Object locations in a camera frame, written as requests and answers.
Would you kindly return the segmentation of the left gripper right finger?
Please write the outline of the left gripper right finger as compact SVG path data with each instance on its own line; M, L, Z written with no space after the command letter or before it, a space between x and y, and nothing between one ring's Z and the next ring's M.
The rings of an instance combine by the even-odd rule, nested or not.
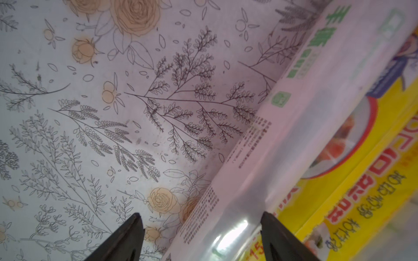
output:
M320 261L273 214L264 212L261 226L266 261Z

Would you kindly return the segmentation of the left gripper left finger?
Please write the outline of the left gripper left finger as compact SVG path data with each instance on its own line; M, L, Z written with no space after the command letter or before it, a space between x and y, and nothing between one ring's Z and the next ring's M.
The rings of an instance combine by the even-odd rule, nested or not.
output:
M85 261L139 261L144 236L142 218L134 213Z

